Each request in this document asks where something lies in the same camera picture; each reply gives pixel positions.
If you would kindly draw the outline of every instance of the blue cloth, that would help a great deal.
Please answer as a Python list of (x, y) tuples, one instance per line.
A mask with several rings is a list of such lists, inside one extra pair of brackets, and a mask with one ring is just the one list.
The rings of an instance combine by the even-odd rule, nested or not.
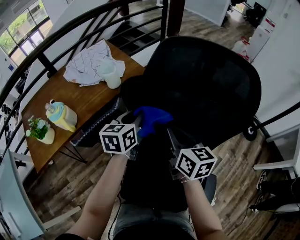
[(135, 110), (134, 115), (137, 116), (142, 112), (142, 129), (138, 132), (140, 137), (147, 137), (154, 134), (154, 125), (166, 124), (173, 120), (170, 113), (155, 107), (143, 106)]

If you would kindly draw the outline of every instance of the white flower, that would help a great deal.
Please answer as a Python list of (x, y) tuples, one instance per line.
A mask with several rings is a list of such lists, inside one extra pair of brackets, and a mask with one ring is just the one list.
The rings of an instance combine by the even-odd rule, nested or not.
[(49, 129), (51, 128), (50, 124), (48, 122), (46, 122), (46, 127)]
[(26, 136), (29, 137), (31, 134), (30, 130), (26, 130)]
[(44, 126), (45, 126), (45, 124), (46, 124), (46, 122), (44, 121), (44, 120), (40, 120), (40, 121), (38, 121), (38, 123), (37, 123), (37, 127), (39, 128), (39, 129), (42, 129)]
[(33, 115), (27, 120), (28, 122), (32, 121)]

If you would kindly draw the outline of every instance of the table leg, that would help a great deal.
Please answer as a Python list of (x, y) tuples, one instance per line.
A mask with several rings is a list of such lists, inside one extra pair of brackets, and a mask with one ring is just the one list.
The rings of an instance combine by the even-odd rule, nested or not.
[(74, 149), (76, 150), (76, 152), (78, 153), (78, 155), (76, 155), (74, 152), (72, 152), (69, 148), (67, 148), (66, 146), (65, 146), (65, 148), (69, 151), (69, 152), (71, 152), (75, 157), (73, 157), (73, 156), (71, 156), (71, 155), (69, 155), (69, 154), (67, 154), (67, 153), (65, 153), (65, 152), (63, 152), (63, 151), (60, 151), (60, 153), (62, 153), (63, 155), (66, 155), (66, 156), (68, 156), (69, 158), (72, 158), (72, 159), (75, 159), (75, 160), (77, 160), (77, 161), (79, 161), (79, 162), (81, 162), (81, 163), (87, 163), (87, 161), (85, 161), (84, 159), (83, 159), (83, 157), (80, 155), (80, 153), (77, 151), (77, 149), (74, 147)]

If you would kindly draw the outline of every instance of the green leaves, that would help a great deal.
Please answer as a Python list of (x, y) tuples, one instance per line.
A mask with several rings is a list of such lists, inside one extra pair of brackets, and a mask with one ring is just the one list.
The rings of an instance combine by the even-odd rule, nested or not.
[(7, 53), (9, 53), (15, 46), (15, 42), (6, 30), (0, 36), (0, 45), (2, 45)]
[(33, 116), (30, 119), (28, 119), (28, 122), (30, 127), (29, 136), (35, 137), (37, 139), (44, 139), (50, 125), (41, 118), (33, 119)]

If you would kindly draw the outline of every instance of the white plastic cup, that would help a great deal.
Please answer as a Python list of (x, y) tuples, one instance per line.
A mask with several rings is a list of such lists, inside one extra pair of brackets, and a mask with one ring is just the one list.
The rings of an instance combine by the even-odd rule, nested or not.
[(121, 85), (121, 79), (117, 68), (111, 60), (104, 60), (100, 65), (100, 71), (110, 89), (115, 89)]

